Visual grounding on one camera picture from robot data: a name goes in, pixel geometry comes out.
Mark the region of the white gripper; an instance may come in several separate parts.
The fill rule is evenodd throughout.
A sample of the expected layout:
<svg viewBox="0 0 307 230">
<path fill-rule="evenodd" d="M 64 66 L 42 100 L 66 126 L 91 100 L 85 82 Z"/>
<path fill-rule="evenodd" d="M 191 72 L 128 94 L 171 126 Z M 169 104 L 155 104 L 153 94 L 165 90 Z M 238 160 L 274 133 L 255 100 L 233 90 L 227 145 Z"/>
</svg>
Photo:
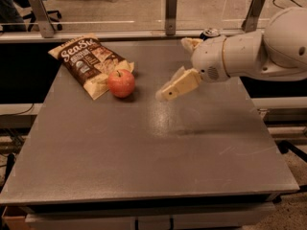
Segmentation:
<svg viewBox="0 0 307 230">
<path fill-rule="evenodd" d="M 205 41 L 184 37 L 181 45 L 187 52 L 193 53 L 191 62 L 194 68 L 180 67 L 155 93 L 155 98 L 161 102 L 176 99 L 198 88 L 201 79 L 206 82 L 227 81 L 229 76 L 224 68 L 223 59 L 225 41 L 225 36 L 213 37 Z"/>
</svg>

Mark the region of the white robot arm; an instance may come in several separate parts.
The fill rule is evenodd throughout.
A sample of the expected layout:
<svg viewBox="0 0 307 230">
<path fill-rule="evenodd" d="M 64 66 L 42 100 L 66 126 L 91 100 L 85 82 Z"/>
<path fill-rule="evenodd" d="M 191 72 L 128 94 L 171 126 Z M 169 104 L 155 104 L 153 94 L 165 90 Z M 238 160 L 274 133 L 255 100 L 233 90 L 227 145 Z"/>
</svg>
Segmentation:
<svg viewBox="0 0 307 230">
<path fill-rule="evenodd" d="M 179 68 L 155 94 L 170 101 L 205 82 L 249 77 L 261 81 L 301 81 L 307 74 L 307 9 L 276 13 L 262 31 L 206 40 L 184 37 L 192 67 Z"/>
</svg>

